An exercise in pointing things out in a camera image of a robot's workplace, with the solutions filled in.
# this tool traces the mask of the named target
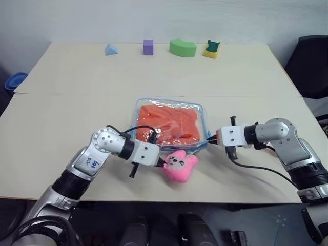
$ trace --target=black chair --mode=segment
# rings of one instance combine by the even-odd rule
[[[303,97],[312,99],[327,97],[328,36],[300,37],[285,70]],[[318,121],[326,120],[328,114],[316,118]]]

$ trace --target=plastic bag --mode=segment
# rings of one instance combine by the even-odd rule
[[[202,105],[165,99],[140,99],[136,103],[135,126],[155,128],[157,144],[163,151],[194,151],[205,147],[210,136]],[[148,141],[152,130],[137,129],[133,137]]]

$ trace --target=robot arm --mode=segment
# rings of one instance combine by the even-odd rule
[[[310,203],[302,216],[312,239],[321,242],[328,237],[328,171],[309,143],[298,138],[295,126],[274,118],[265,124],[227,126],[217,131],[217,144],[226,147],[254,145],[262,149],[268,142],[295,183],[300,199]]]
[[[110,155],[116,155],[127,163],[134,164],[135,167],[138,164],[162,167],[164,164],[159,157],[159,147],[156,144],[130,140],[128,134],[121,134],[109,126],[101,128],[92,135],[90,144],[76,153],[60,178],[44,191],[23,223],[41,216],[59,216],[68,220],[70,211],[77,206],[80,197]],[[135,171],[136,168],[133,169],[130,177],[134,177]],[[51,229],[58,235],[62,232],[59,227],[51,227]],[[13,243],[14,246],[56,245],[55,240],[47,233],[38,234],[35,231],[23,237],[18,235]]]

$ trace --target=toy block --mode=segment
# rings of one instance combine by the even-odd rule
[[[170,52],[177,56],[195,56],[197,46],[193,42],[184,42],[180,39],[170,41]]]
[[[220,43],[208,40],[203,56],[215,59],[217,57],[217,53],[219,52],[219,44]]]
[[[107,44],[105,48],[105,55],[114,55],[117,54],[117,48],[111,44]]]
[[[153,55],[154,54],[154,40],[144,40],[143,41],[143,55]]]

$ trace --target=purple cube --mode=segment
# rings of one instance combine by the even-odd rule
[[[154,54],[154,40],[144,40],[143,41],[143,55],[153,55]]]

